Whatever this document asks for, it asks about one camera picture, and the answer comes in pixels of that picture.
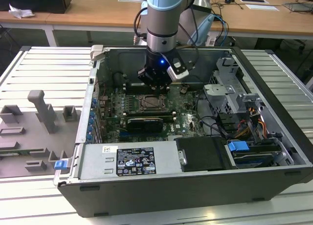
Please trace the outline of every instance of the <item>warning label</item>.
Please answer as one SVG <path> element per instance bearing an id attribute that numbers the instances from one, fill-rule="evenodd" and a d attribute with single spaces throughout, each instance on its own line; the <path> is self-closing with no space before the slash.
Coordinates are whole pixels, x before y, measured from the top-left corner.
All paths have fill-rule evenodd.
<path id="1" fill-rule="evenodd" d="M 153 148 L 117 149 L 116 174 L 118 176 L 156 174 Z"/>

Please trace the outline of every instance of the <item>blue latch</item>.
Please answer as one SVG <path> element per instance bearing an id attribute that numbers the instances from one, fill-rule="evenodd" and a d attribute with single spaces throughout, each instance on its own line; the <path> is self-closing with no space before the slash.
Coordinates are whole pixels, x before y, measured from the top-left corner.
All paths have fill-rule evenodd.
<path id="1" fill-rule="evenodd" d="M 55 170 L 66 170 L 67 169 L 67 160 L 57 160 L 54 164 Z"/>
<path id="2" fill-rule="evenodd" d="M 249 151 L 249 146 L 245 141 L 231 141 L 228 144 L 230 151 Z"/>

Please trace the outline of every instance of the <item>floor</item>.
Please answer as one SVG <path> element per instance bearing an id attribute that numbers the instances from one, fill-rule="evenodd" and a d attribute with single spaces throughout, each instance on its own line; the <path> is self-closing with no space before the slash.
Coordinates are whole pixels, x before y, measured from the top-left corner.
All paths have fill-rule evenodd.
<path id="1" fill-rule="evenodd" d="M 32 46 L 48 46 L 45 33 L 36 29 L 9 29 L 10 35 L 19 45 Z M 56 30 L 56 37 L 60 46 L 91 46 L 94 44 L 105 45 L 132 45 L 133 33 L 121 32 L 92 32 L 93 42 L 88 43 L 87 34 L 84 31 L 64 31 Z M 241 49 L 254 49 L 256 38 L 235 38 L 235 46 Z M 228 38 L 224 46 L 228 46 L 231 38 Z M 305 41 L 305 48 L 301 54 L 298 50 L 300 43 L 294 40 L 283 40 L 280 47 L 275 50 L 276 41 L 265 40 L 261 48 L 272 49 L 275 54 L 293 71 L 295 72 L 304 58 L 313 48 L 313 41 Z M 0 72 L 2 73 L 10 64 L 12 58 L 17 53 L 19 47 L 12 41 L 8 34 L 2 33 L 0 37 Z M 303 72 L 313 64 L 313 53 L 308 57 L 305 63 L 297 72 L 297 76 L 301 77 Z"/>

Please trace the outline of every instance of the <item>aluminum profile table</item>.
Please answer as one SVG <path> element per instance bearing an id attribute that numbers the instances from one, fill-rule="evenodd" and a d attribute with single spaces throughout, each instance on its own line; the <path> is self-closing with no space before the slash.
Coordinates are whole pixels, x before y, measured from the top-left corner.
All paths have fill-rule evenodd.
<path id="1" fill-rule="evenodd" d="M 263 50 L 243 50 L 290 116 L 313 143 L 313 94 L 274 54 Z M 244 81 L 255 92 L 248 78 Z"/>
<path id="2" fill-rule="evenodd" d="M 18 101 L 22 105 L 23 112 L 33 110 L 31 103 L 24 101 L 24 93 L 27 94 L 33 88 L 31 84 L 44 88 L 45 98 L 54 103 L 55 109 L 67 102 L 75 102 L 79 109 L 83 104 L 84 89 L 91 68 L 89 50 L 88 47 L 32 47 L 29 51 L 19 52 L 0 78 L 0 105 L 14 100 L 14 103 Z M 305 120 L 313 118 L 310 101 L 312 94 L 275 55 L 254 50 L 243 50 L 243 53 L 310 137 L 313 127 Z M 84 219 L 77 215 L 53 185 L 52 178 L 53 176 L 1 179 L 0 224 L 56 224 L 60 221 L 80 225 L 313 223 L 313 181 L 294 185 L 267 202 Z M 153 202 L 149 200 L 145 203 L 153 206 Z"/>

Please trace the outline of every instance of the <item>desk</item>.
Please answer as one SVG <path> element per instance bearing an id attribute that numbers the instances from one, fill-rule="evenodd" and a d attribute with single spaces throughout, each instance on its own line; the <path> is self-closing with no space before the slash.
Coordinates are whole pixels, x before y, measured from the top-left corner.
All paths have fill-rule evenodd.
<path id="1" fill-rule="evenodd" d="M 281 5 L 294 0 L 267 0 L 272 5 Z M 118 0 L 72 0 L 65 14 L 36 13 L 29 19 L 19 20 L 7 12 L 0 12 L 0 23 L 9 28 L 35 28 L 45 31 L 50 46 L 57 41 L 53 30 L 117 31 L 133 32 L 133 20 L 140 9 L 138 2 Z M 242 5 L 225 5 L 222 15 L 229 24 L 229 36 L 313 40 L 313 16 L 290 13 L 284 6 L 279 11 L 250 10 Z M 214 22 L 212 34 L 221 30 Z"/>
<path id="2" fill-rule="evenodd" d="M 266 0 L 269 4 L 282 5 L 295 0 Z M 276 6 L 279 11 L 250 10 L 241 5 L 243 10 L 236 4 L 224 5 L 222 9 L 223 19 L 229 24 L 229 36 L 255 37 L 255 38 L 279 38 L 279 39 L 313 39 L 313 15 L 309 13 L 291 13 L 284 6 Z M 220 11 L 214 6 L 216 14 Z M 220 31 L 217 27 L 219 22 L 214 22 L 211 31 Z"/>

